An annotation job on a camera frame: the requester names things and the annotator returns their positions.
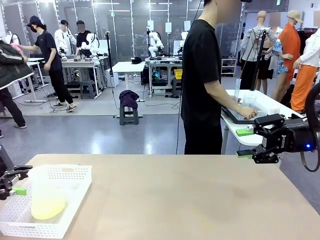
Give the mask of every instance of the beige tabletop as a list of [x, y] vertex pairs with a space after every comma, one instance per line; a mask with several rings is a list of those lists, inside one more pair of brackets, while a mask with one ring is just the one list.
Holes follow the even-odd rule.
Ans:
[[275, 165], [227, 155], [85, 154], [37, 155], [28, 164], [92, 165], [65, 240], [319, 239], [320, 216]]

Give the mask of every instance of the blue-gray floor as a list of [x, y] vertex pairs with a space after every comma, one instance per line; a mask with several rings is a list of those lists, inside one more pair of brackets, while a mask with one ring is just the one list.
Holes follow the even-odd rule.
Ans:
[[[27, 116], [28, 128], [14, 128], [12, 119], [0, 119], [0, 139], [15, 164], [36, 154], [176, 154], [177, 115], [145, 115], [139, 125], [120, 126], [112, 116]], [[178, 154], [185, 134], [179, 128]], [[226, 154], [234, 155], [239, 142], [230, 134]], [[307, 154], [314, 165], [316, 155]], [[299, 154], [286, 154], [281, 170], [320, 213], [320, 175], [305, 170]]]

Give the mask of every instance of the beige hat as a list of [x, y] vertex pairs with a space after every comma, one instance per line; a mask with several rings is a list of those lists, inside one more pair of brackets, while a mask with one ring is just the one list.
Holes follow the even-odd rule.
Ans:
[[301, 12], [298, 10], [291, 10], [288, 12], [288, 18], [295, 19], [298, 23], [303, 23], [304, 21], [301, 20]]

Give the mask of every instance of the shoe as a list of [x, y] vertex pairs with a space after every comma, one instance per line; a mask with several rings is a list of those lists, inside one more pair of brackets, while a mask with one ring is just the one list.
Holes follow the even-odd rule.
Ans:
[[59, 108], [65, 108], [67, 106], [67, 104], [62, 104], [61, 102], [59, 102], [57, 105], [53, 105], [54, 109], [59, 109]]
[[77, 106], [74, 106], [74, 107], [68, 106], [68, 108], [66, 109], [66, 112], [67, 112], [67, 113], [73, 112], [73, 111], [76, 110], [77, 108], [78, 108]]
[[19, 126], [18, 124], [14, 125], [15, 128], [17, 129], [26, 129], [27, 125]]

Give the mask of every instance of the white plastic basket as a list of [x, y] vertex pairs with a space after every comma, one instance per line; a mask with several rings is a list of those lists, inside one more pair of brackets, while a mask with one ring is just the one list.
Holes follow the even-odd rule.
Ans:
[[0, 231], [5, 236], [62, 239], [92, 182], [92, 166], [43, 165], [45, 174], [38, 181], [59, 187], [65, 196], [64, 210], [49, 220], [31, 215], [32, 179], [24, 184], [26, 196], [13, 196], [0, 212]]

